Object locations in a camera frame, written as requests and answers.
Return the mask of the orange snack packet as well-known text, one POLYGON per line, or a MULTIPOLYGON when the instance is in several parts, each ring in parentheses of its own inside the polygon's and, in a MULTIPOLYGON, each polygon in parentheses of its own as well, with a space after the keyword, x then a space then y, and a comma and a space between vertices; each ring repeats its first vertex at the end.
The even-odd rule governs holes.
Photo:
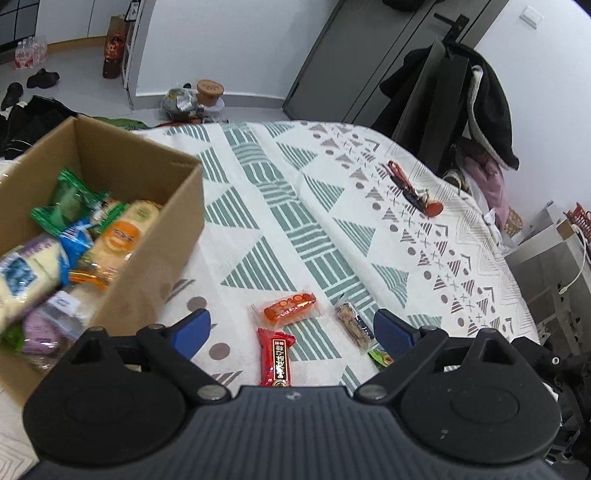
POLYGON ((322 303, 311 292, 297 292, 270 302, 250 305, 253 321, 259 327, 280 330, 287 325, 322 316, 322 303))

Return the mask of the beige rice cracker packet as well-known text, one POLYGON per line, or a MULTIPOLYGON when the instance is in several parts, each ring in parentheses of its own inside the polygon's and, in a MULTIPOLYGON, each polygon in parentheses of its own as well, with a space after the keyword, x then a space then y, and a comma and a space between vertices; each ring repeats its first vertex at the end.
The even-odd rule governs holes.
POLYGON ((68 272, 72 283, 91 283, 106 289, 121 273, 142 238, 158 220, 162 206, 136 200, 118 215, 68 272))

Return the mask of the green snack packet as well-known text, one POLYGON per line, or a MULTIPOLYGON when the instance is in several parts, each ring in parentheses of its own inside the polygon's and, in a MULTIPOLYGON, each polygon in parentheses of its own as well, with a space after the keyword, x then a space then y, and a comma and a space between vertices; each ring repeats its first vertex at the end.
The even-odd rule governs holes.
POLYGON ((70 169, 63 169, 58 177, 47 205, 35 207, 30 217, 46 233, 59 237, 77 221, 87 218, 110 192, 91 190, 70 169))

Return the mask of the clear nut bar packet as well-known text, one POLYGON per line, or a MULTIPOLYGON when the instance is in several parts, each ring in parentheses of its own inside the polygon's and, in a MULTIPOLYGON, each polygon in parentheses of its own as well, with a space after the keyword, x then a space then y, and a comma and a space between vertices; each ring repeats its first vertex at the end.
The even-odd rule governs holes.
POLYGON ((349 335, 349 339, 356 344, 360 351, 367 353, 376 345, 376 337, 372 328, 360 317, 351 302, 339 300, 335 304, 335 318, 337 318, 346 334, 349 335))

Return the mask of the red snack bar packet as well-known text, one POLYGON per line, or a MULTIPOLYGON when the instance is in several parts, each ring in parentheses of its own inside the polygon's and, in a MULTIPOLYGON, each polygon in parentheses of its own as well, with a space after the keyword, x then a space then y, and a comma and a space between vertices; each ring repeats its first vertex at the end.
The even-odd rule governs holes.
POLYGON ((259 385, 263 387, 290 387, 290 348, 296 344, 293 335, 259 328, 256 330, 260 351, 260 377, 259 385))

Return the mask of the purple snack packet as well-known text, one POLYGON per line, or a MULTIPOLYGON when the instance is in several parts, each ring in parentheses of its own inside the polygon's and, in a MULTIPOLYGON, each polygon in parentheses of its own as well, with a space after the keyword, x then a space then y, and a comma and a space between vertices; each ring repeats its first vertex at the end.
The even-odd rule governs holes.
POLYGON ((49 371, 84 333, 95 310, 96 302, 88 296, 56 292, 24 318, 20 354, 36 369, 49 371))

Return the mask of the patterned bed cover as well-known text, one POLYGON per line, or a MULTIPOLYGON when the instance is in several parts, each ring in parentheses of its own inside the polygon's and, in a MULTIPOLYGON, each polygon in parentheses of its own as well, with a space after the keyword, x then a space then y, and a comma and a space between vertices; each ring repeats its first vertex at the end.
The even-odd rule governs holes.
POLYGON ((200 161, 204 228, 152 323, 90 327, 46 376, 2 353, 3 478, 550 476, 547 392, 526 365, 493 360, 535 327, 471 199, 365 127, 133 134, 200 161), (406 200, 390 160, 442 214, 406 200), (297 292, 324 313, 274 330, 295 338, 291 386, 260 386, 250 305, 297 292), (335 318, 339 300, 373 332, 384 308, 421 338, 380 370, 335 318), (187 360, 165 333, 199 308, 211 334, 187 360))

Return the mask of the blue white bread packet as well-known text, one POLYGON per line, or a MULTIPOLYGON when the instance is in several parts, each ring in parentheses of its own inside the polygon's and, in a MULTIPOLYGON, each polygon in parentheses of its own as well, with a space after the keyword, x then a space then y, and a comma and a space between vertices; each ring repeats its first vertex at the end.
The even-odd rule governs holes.
POLYGON ((60 284, 57 238, 41 234, 1 258, 1 332, 60 284))

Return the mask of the green dinosaur rug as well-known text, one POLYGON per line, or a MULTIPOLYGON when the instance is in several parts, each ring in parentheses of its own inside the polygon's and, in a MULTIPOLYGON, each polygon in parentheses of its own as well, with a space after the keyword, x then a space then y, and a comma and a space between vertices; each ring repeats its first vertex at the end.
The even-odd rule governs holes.
POLYGON ((141 131, 150 129, 150 127, 147 126, 144 122, 135 119, 108 118, 101 116, 96 116, 95 119, 107 123, 109 125, 124 129, 126 131, 141 131))

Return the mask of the clear plastic bag on floor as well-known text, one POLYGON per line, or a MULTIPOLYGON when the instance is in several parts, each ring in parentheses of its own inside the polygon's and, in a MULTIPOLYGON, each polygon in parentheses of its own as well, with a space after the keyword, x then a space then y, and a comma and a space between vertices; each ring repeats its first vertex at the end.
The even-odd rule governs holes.
POLYGON ((204 114, 204 106, 197 101, 197 91, 190 83, 168 90, 160 102, 160 110, 172 122, 188 122, 204 114))

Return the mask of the black office chair with clothes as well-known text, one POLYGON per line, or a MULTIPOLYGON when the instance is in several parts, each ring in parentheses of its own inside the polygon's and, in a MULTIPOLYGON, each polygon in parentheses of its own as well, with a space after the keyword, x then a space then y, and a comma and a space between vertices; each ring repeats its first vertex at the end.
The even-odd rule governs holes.
POLYGON ((372 129, 441 177, 465 132, 506 170, 518 170, 510 106, 493 67, 474 49, 436 41, 408 53, 380 84, 388 98, 372 129))

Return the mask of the brown lidded cup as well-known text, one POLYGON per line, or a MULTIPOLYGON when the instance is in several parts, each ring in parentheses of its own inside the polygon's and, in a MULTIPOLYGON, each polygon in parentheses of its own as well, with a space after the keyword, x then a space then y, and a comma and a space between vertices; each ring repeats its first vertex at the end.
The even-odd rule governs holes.
POLYGON ((223 95, 224 87, 211 79, 197 81, 197 101, 205 107, 212 107, 223 95))

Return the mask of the black clothes pile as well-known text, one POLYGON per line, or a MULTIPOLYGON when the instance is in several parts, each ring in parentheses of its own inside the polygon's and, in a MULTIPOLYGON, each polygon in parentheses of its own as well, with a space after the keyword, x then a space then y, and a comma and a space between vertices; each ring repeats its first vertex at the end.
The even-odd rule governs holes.
POLYGON ((1 157, 13 160, 23 155, 43 136, 78 113, 60 101, 33 96, 25 105, 15 105, 1 116, 1 157))

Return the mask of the black shoe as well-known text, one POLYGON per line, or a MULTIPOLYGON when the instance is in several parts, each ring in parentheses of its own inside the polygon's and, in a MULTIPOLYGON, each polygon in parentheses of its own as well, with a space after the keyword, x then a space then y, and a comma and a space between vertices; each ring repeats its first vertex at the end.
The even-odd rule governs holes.
POLYGON ((9 108, 17 105, 21 100, 24 89, 21 83, 12 82, 6 90, 6 94, 1 102, 1 110, 7 111, 9 108))
POLYGON ((57 72, 51 72, 45 68, 41 68, 27 79, 26 86, 28 89, 49 89, 56 86, 59 81, 60 75, 57 72))

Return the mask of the water bottle pack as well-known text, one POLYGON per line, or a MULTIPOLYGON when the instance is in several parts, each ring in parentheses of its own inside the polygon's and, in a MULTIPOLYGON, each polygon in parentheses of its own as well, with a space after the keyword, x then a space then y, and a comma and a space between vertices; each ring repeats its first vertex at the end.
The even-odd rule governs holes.
POLYGON ((16 70, 32 69, 43 64, 48 56, 48 45, 44 36, 30 36, 20 40, 14 50, 16 70))

